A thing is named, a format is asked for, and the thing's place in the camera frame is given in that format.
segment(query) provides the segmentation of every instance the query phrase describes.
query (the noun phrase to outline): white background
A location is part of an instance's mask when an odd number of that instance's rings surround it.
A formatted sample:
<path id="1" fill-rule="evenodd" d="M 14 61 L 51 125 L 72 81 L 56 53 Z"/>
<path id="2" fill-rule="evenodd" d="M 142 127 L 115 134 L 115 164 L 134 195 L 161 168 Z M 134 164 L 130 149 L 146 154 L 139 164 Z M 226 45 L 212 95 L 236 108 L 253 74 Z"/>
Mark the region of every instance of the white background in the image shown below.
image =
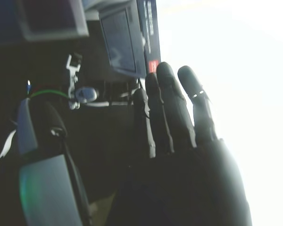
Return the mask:
<path id="1" fill-rule="evenodd" d="M 283 226 L 283 0 L 157 0 L 157 7 L 162 60 L 175 73 L 189 65 L 208 92 L 253 225 Z"/>

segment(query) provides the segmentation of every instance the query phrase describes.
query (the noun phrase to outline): black finger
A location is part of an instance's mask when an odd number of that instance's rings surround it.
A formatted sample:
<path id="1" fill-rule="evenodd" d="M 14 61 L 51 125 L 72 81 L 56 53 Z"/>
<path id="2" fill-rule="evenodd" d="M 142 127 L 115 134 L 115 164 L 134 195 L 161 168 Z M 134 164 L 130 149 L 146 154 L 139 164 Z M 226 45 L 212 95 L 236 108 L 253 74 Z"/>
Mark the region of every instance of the black finger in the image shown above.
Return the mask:
<path id="1" fill-rule="evenodd" d="M 184 66 L 178 70 L 178 78 L 193 103 L 193 116 L 197 145 L 217 139 L 209 98 L 193 70 Z"/>
<path id="2" fill-rule="evenodd" d="M 156 74 L 146 77 L 146 90 L 150 108 L 150 124 L 156 146 L 156 156 L 173 153 L 173 141 L 166 121 L 166 114 Z"/>
<path id="3" fill-rule="evenodd" d="M 155 143 L 151 132 L 146 91 L 138 89 L 133 95 L 135 148 L 133 161 L 155 157 Z"/>
<path id="4" fill-rule="evenodd" d="M 165 62 L 157 67 L 157 79 L 164 101 L 166 119 L 173 138 L 174 150 L 182 152 L 196 146 L 193 124 L 186 101 L 171 66 Z"/>

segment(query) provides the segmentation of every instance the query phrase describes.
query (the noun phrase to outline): red square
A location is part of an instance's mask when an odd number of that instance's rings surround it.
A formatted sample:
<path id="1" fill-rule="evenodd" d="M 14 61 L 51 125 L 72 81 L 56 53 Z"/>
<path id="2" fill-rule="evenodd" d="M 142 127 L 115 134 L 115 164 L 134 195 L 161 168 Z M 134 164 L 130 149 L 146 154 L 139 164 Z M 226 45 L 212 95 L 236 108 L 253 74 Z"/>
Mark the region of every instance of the red square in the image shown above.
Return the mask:
<path id="1" fill-rule="evenodd" d="M 150 73 L 155 73 L 158 64 L 159 64 L 158 60 L 149 61 L 149 72 Z"/>

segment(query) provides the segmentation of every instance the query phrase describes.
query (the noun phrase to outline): cable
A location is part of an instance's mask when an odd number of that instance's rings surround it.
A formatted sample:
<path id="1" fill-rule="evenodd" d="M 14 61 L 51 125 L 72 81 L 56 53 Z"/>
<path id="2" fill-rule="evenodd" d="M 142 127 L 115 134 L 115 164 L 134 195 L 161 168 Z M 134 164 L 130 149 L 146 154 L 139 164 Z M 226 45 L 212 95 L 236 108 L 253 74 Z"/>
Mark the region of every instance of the cable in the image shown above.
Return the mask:
<path id="1" fill-rule="evenodd" d="M 65 94 L 65 93 L 63 93 L 61 91 L 52 90 L 52 89 L 46 89 L 46 90 L 41 90 L 41 91 L 35 92 L 30 97 L 35 97 L 35 96 L 38 96 L 38 95 L 41 95 L 41 94 L 46 94 L 46 93 L 57 94 L 57 95 L 60 95 L 62 97 L 65 97 L 65 98 L 69 99 L 67 94 Z"/>

